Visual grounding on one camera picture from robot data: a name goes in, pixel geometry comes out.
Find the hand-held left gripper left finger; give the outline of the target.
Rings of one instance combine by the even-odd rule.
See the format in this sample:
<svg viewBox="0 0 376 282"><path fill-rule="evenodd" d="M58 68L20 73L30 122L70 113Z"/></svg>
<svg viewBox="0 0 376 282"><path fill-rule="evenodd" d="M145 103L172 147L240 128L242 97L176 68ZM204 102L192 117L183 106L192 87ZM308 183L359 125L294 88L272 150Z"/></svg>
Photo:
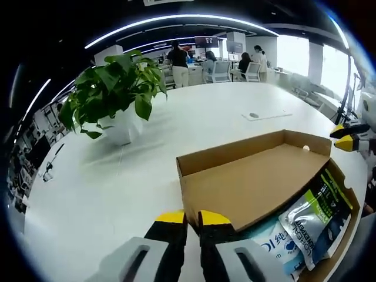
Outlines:
<svg viewBox="0 0 376 282"><path fill-rule="evenodd" d="M87 281L178 281L184 264L187 218L183 210L161 214L144 237L132 237L102 259Z"/></svg>

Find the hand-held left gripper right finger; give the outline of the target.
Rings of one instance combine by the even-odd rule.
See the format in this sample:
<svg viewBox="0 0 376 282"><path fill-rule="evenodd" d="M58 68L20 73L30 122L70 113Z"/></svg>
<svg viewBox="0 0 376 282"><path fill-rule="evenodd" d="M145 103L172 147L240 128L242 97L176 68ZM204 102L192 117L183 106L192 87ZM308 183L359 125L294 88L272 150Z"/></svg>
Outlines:
<svg viewBox="0 0 376 282"><path fill-rule="evenodd" d="M289 281L283 265L221 214L198 212L200 262L206 281Z"/></svg>

